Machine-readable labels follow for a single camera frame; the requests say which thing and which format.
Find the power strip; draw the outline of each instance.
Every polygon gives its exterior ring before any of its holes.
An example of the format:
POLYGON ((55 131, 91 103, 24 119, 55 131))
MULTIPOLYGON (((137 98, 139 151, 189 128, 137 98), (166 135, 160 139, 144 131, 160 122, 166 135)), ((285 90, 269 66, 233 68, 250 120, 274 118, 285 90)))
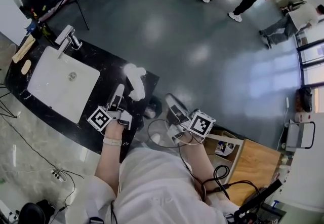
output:
POLYGON ((56 169, 51 169, 51 174, 60 182, 66 182, 66 175, 62 172, 58 172, 56 169))

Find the bracelet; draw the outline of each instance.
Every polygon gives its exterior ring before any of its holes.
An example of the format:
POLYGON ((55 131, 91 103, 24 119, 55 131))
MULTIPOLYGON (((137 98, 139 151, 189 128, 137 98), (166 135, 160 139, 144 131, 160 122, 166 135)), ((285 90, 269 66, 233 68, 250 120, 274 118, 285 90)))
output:
POLYGON ((114 145, 114 146, 121 146, 122 145, 122 140, 115 140, 111 138, 105 137, 103 139, 104 144, 106 145, 114 145))

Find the table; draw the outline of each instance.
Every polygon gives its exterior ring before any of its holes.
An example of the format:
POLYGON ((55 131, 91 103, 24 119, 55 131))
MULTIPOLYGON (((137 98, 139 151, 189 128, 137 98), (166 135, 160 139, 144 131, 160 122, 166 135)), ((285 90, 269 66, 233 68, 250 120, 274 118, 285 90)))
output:
MULTIPOLYGON (((222 164, 226 164, 230 168, 230 173, 224 183, 249 180, 257 188, 267 187, 271 183, 278 166, 279 152, 247 138, 241 140, 232 135, 228 137, 209 134, 205 149, 211 161, 211 149, 213 149, 212 147, 216 148, 216 146, 211 144, 217 144, 219 140, 237 145, 234 151, 228 155, 227 159, 215 156, 217 158, 214 160, 221 161, 222 164)), ((239 183, 231 186, 227 189, 227 192, 230 200, 236 205, 241 206, 255 192, 255 189, 248 184, 239 183)))
POLYGON ((21 61, 17 64, 14 62, 11 63, 6 75, 5 86, 26 108, 46 124, 74 142, 100 154, 103 136, 87 122, 87 118, 99 105, 104 106, 107 103, 110 94, 114 91, 117 84, 124 84, 124 97, 128 104, 128 112, 133 116, 133 121, 131 129, 123 131, 123 143, 120 151, 120 161, 123 161, 137 128, 140 126, 142 116, 152 97, 159 77, 147 71, 146 75, 142 77, 145 98, 138 102, 133 102, 128 97, 132 87, 123 72, 123 67, 129 62, 86 41, 82 42, 83 45, 80 50, 75 51, 70 46, 65 53, 99 70, 100 76, 86 103, 78 124, 53 111, 27 91, 28 83, 37 62, 44 49, 51 45, 44 37, 41 37, 33 44, 21 61), (21 68, 27 59, 31 61, 31 68, 26 75, 23 75, 21 68))

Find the white sink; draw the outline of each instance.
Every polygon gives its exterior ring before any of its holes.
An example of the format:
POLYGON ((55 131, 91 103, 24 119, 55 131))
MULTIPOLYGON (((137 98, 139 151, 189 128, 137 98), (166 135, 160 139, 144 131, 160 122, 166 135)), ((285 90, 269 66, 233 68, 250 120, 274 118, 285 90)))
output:
POLYGON ((100 72, 46 47, 27 90, 48 107, 78 123, 100 72))

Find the drain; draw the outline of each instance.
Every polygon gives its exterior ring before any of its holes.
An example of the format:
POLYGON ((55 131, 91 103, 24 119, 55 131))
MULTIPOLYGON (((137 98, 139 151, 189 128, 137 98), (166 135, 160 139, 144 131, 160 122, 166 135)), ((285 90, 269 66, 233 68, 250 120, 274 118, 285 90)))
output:
POLYGON ((75 81, 76 79, 76 73, 75 72, 71 72, 69 75, 68 75, 68 78, 71 82, 75 81))

